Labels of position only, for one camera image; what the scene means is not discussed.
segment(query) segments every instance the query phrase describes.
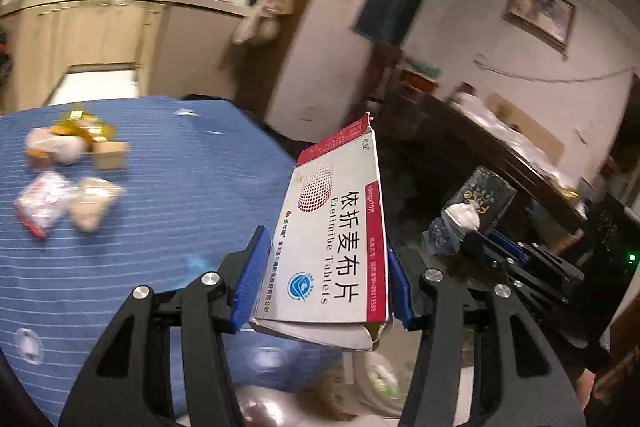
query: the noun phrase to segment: wooden table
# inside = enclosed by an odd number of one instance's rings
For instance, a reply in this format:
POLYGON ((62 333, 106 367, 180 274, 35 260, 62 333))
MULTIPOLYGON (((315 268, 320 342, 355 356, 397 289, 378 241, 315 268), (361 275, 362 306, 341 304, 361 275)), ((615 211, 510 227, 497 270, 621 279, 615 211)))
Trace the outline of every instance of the wooden table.
POLYGON ((530 196, 538 201, 567 232, 575 233, 586 225, 586 219, 549 181, 506 143, 464 114, 430 95, 412 96, 404 102, 395 100, 393 106, 395 124, 402 122, 398 114, 410 114, 412 118, 411 122, 399 125, 396 137, 421 144, 426 155, 444 165, 441 171, 450 169, 452 176, 465 179, 477 166, 483 165, 516 188, 521 200, 523 196, 530 196), (406 108, 399 111, 403 103, 406 108))

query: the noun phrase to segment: floor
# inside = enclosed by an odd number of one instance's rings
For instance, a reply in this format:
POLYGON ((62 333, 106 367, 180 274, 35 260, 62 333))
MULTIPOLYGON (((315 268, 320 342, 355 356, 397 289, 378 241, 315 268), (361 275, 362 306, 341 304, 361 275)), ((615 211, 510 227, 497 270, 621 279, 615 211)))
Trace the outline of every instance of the floor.
POLYGON ((135 71, 69 73, 53 93, 49 105, 139 96, 135 71))

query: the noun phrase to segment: black box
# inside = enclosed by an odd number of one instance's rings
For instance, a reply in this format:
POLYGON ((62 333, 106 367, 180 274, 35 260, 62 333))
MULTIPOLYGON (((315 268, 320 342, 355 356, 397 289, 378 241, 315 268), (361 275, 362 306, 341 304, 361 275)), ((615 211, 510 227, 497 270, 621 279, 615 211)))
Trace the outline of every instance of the black box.
POLYGON ((447 201, 443 210, 452 204, 475 201, 480 217, 479 232, 487 233, 500 221, 515 195, 515 188, 498 174, 479 166, 460 190, 447 201))

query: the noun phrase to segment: kitchen cabinet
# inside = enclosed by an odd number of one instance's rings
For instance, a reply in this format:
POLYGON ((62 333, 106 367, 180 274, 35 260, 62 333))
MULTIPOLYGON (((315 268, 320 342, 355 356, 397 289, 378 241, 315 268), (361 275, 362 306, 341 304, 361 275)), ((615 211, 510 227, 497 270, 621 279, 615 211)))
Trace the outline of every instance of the kitchen cabinet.
POLYGON ((110 7, 110 0, 88 0, 79 1, 71 10, 66 39, 69 66, 102 63, 110 7))
POLYGON ((171 6, 165 17, 148 93, 233 100, 237 84, 231 35, 241 19, 182 6, 171 6))
POLYGON ((19 110, 40 107, 49 98, 56 5, 24 10, 20 14, 19 46, 15 50, 14 73, 19 110))
POLYGON ((136 61, 146 10, 146 3, 111 1, 100 64, 133 64, 136 61))
POLYGON ((54 30, 55 38, 52 47, 52 66, 49 83, 49 92, 58 87, 62 78, 66 75, 70 64, 71 46, 69 41, 73 39, 74 26, 74 10, 79 6, 78 1, 62 2, 58 4, 59 11, 55 12, 54 30))
POLYGON ((0 18, 14 58, 0 92, 2 112, 44 105, 69 71, 120 65, 135 66, 143 96, 199 93, 233 100, 230 40, 240 14, 154 0, 47 1, 0 18))
POLYGON ((138 89, 142 96, 149 93, 149 80, 151 79, 154 52, 163 13, 164 4, 150 4, 146 7, 145 23, 142 26, 142 38, 136 59, 138 89))

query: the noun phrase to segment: picture frame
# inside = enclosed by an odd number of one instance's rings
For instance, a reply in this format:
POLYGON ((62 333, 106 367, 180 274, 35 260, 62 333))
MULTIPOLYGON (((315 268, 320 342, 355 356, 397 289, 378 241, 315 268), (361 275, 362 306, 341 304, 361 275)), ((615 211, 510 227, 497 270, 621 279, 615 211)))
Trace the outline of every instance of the picture frame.
POLYGON ((567 0, 509 0, 504 19, 565 55, 575 5, 567 0))

